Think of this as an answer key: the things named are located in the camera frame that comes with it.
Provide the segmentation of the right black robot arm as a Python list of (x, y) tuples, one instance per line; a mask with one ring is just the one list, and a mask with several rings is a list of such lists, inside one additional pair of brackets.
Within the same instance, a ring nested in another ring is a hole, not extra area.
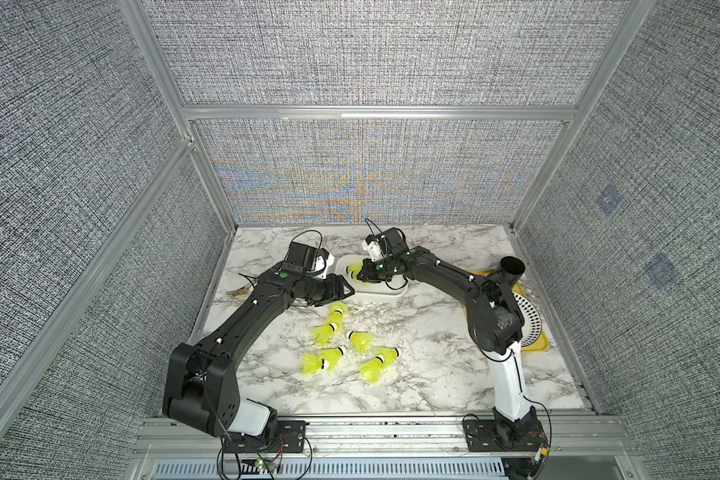
[(403, 276), (428, 284), (461, 303), (470, 338), (491, 362), (496, 441), (503, 448), (515, 448), (540, 428), (537, 409), (526, 398), (521, 362), (525, 320), (513, 291), (525, 272), (520, 259), (504, 257), (497, 270), (478, 275), (416, 247), (385, 259), (365, 259), (348, 271), (353, 279), (368, 284)]

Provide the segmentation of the yellow shuttlecock six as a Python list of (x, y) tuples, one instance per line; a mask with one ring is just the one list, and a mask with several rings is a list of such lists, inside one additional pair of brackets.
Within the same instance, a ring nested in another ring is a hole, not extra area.
[(379, 347), (374, 352), (374, 358), (381, 362), (383, 368), (387, 368), (400, 356), (398, 348)]

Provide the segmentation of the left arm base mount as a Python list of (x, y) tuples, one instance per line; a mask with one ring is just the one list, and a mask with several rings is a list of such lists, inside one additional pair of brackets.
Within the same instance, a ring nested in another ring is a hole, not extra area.
[(232, 442), (224, 440), (223, 451), (238, 454), (302, 453), (307, 425), (306, 421), (278, 420), (268, 425), (259, 436), (231, 432), (229, 437)]

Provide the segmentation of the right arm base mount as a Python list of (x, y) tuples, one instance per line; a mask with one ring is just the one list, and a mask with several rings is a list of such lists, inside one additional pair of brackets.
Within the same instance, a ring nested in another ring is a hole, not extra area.
[(549, 448), (543, 426), (533, 415), (512, 422), (468, 414), (462, 418), (462, 429), (470, 452), (530, 454)]

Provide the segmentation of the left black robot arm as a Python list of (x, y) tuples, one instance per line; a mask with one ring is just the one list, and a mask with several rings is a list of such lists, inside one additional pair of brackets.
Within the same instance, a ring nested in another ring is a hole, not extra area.
[(344, 300), (355, 289), (341, 275), (324, 278), (271, 268), (242, 305), (195, 344), (181, 343), (171, 353), (163, 395), (163, 415), (218, 438), (237, 434), (270, 442), (277, 413), (241, 397), (239, 364), (264, 330), (296, 300), (322, 306)]

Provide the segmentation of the yellow shuttlecock two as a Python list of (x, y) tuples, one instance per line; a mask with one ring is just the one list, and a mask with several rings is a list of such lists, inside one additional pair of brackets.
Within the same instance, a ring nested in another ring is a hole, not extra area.
[(346, 267), (348, 277), (356, 282), (361, 282), (360, 274), (362, 273), (363, 263), (354, 263)]

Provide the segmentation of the yellow shuttlecock three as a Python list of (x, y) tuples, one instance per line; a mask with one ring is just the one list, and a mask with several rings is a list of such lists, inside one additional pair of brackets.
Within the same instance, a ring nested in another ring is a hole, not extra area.
[(349, 313), (349, 308), (346, 304), (340, 301), (333, 302), (329, 305), (329, 314), (343, 318)]

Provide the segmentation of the white plastic storage box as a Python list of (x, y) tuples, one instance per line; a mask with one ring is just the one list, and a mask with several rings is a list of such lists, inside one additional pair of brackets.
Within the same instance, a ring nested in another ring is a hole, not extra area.
[(403, 276), (396, 276), (387, 283), (363, 283), (351, 277), (351, 268), (362, 265), (364, 259), (363, 255), (350, 254), (340, 257), (335, 263), (335, 273), (341, 274), (355, 290), (353, 298), (356, 301), (395, 303), (408, 291), (408, 280)]

